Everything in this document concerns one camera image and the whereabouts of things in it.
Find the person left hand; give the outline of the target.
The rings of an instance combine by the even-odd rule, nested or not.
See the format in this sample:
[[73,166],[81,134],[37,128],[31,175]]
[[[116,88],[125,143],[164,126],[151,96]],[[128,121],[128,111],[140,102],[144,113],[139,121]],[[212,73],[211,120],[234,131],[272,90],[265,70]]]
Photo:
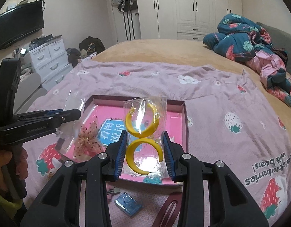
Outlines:
[[20,180],[24,180],[28,176],[28,154],[24,148],[21,148],[18,158],[14,159],[11,151],[0,150],[0,194],[4,194],[9,191],[9,186],[5,182],[3,176],[2,167],[14,166],[12,169]]

